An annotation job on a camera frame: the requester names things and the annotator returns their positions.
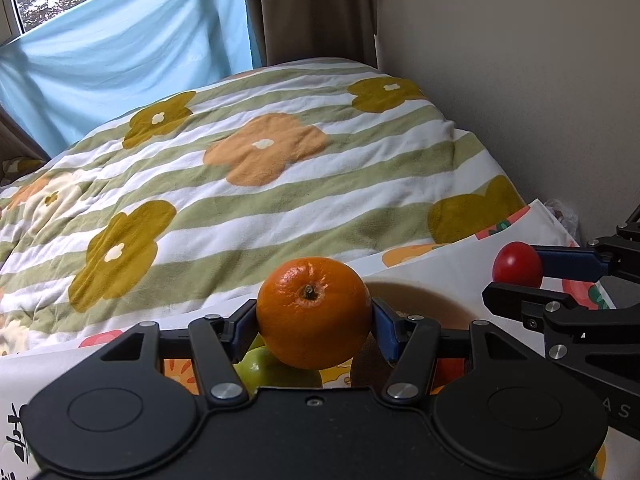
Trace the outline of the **brown curtain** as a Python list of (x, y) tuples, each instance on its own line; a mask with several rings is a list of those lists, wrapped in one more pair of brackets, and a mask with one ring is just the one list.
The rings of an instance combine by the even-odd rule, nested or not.
[(265, 66), (304, 58), (378, 65), (376, 0), (246, 0)]
[(28, 157), (47, 162), (50, 156), (23, 128), (0, 108), (0, 158), (2, 162)]

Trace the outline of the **floral striped quilt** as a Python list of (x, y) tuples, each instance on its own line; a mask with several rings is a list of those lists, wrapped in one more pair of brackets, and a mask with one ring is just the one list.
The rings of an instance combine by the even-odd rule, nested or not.
[(412, 81), (315, 58), (180, 92), (1, 189), (1, 351), (249, 294), (306, 256), (452, 243), (524, 203)]

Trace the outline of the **green apple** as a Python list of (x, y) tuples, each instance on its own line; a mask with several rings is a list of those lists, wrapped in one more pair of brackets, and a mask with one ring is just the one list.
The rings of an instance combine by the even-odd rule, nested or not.
[(301, 370), (278, 360), (266, 347), (247, 352), (241, 362), (235, 364), (236, 374), (250, 396), (262, 387), (273, 388), (321, 388), (318, 370)]

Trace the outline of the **brown curtain right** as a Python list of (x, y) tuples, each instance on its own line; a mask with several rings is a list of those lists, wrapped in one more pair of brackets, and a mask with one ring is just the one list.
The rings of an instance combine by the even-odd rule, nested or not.
[(265, 66), (304, 58), (378, 65), (376, 0), (246, 0)]

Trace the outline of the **brown curtain left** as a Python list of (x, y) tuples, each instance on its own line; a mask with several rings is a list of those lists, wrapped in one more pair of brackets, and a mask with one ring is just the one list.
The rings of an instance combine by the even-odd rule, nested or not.
[(47, 162), (50, 156), (23, 128), (0, 108), (0, 158), (2, 162), (28, 157)]

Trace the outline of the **yellow cartoon ceramic plate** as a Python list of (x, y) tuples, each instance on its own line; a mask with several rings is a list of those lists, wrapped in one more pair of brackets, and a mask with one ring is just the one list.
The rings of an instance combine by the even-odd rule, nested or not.
[[(423, 315), (426, 318), (434, 318), (442, 328), (455, 330), (468, 328), (472, 319), (477, 318), (477, 315), (472, 315), (468, 309), (454, 300), (418, 285), (381, 280), (369, 280), (366, 284), (373, 298), (384, 300), (402, 318), (412, 314)], [(262, 337), (258, 335), (250, 350), (264, 345)], [(375, 340), (369, 336), (354, 358), (318, 372), (323, 388), (369, 386), (378, 392), (385, 385), (392, 370), (393, 367), (383, 358)], [(198, 384), (190, 359), (164, 359), (163, 372), (166, 377), (175, 380), (190, 393), (198, 394)], [(438, 393), (444, 385), (463, 374), (464, 359), (438, 360), (432, 393)], [(590, 468), (596, 478), (600, 479), (603, 476), (605, 463), (606, 453), (603, 445)]]

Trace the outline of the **white plastic bag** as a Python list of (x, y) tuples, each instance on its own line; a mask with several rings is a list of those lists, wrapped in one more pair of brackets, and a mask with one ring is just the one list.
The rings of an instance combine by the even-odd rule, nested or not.
[(560, 200), (546, 200), (544, 206), (546, 206), (548, 211), (555, 216), (555, 219), (561, 223), (561, 226), (567, 230), (567, 233), (570, 234), (576, 242), (579, 242), (579, 219), (576, 212)]

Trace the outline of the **white fruit print cloth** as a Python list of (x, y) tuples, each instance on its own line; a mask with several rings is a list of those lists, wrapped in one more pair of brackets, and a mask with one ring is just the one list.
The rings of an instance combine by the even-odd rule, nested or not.
[[(530, 348), (542, 351), (539, 334), (514, 321), (497, 318), (482, 303), (482, 291), (491, 278), (492, 264), (504, 245), (520, 240), (528, 244), (570, 245), (570, 237), (547, 208), (534, 200), (510, 220), (505, 230), (485, 230), (454, 244), (401, 247), (352, 261), (352, 268), (374, 296), (390, 292), (390, 306), (408, 310), (410, 301), (432, 300), (428, 309), (441, 321), (469, 323), (487, 318)], [(29, 338), (28, 345), (1, 360), (1, 468), (15, 479), (35, 477), (38, 467), (24, 445), (20, 424), (6, 418), (27, 403), (41, 388), (81, 359), (107, 344), (123, 330), (113, 326), (73, 339)]]

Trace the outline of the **light blue window cloth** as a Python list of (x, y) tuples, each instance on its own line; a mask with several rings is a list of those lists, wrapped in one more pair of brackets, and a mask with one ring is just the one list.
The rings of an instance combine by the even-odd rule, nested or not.
[(89, 0), (1, 49), (1, 106), (50, 156), (253, 68), (245, 0)]

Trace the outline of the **red cherry tomato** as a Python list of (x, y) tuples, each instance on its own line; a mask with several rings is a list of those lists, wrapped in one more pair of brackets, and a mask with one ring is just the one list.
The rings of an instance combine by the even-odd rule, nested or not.
[(543, 277), (536, 250), (523, 242), (503, 246), (492, 265), (492, 280), (497, 283), (539, 288)]

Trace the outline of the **medium orange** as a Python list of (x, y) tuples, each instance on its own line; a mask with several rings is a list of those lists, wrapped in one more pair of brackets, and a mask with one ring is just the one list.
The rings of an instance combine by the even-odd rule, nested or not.
[(260, 286), (262, 340), (284, 364), (325, 370), (351, 359), (370, 333), (371, 297), (350, 266), (323, 258), (282, 264)]

